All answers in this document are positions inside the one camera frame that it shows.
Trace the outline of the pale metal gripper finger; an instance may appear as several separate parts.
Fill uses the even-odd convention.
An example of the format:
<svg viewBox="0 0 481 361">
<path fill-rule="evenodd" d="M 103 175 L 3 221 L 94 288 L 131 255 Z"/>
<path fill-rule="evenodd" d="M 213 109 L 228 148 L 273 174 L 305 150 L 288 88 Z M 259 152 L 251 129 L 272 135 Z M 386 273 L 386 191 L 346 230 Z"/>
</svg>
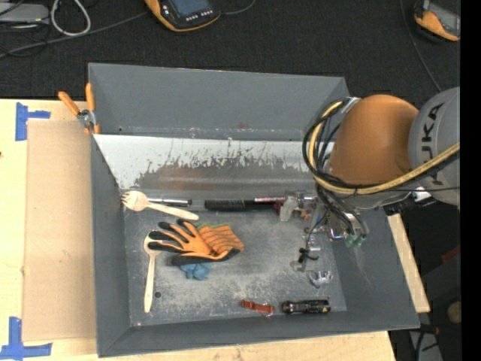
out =
<svg viewBox="0 0 481 361">
<path fill-rule="evenodd" d="M 288 193 L 280 206 L 280 220 L 289 221 L 293 214 L 298 213 L 303 221 L 308 221 L 315 205 L 314 195 L 303 192 Z"/>
<path fill-rule="evenodd" d="M 301 247 L 296 258 L 291 261 L 291 268 L 295 272 L 311 272 L 317 266 L 321 257 L 320 246 Z"/>
</svg>

